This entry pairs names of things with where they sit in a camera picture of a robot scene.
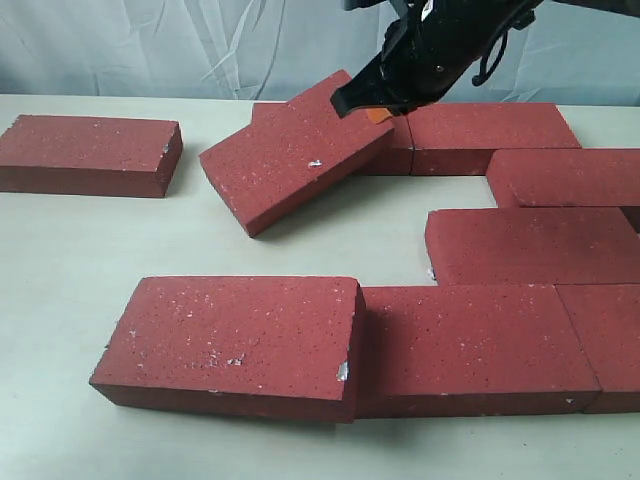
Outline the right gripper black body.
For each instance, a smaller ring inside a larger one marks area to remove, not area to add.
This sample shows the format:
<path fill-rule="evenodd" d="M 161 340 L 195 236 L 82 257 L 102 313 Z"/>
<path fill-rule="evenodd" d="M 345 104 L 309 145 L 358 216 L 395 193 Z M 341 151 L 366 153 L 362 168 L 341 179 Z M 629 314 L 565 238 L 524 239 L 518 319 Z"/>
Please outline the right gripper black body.
<path fill-rule="evenodd" d="M 439 101 L 474 63 L 478 87 L 493 75 L 509 32 L 535 20 L 537 1 L 413 1 L 387 30 L 381 70 L 399 115 Z"/>

